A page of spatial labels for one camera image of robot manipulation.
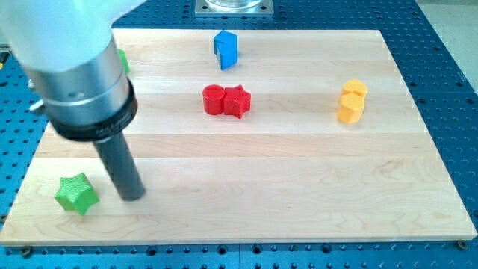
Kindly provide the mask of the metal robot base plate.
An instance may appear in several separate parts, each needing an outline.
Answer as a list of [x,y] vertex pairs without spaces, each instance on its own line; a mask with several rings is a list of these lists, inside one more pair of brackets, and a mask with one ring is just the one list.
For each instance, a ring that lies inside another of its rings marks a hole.
[[195,17],[273,17],[273,0],[196,0]]

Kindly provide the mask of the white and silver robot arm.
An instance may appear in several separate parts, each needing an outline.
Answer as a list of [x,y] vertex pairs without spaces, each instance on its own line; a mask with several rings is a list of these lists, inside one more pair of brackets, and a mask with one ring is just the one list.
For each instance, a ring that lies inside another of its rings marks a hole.
[[137,112],[113,23],[143,0],[1,0],[1,32],[45,114],[70,140],[120,133]]

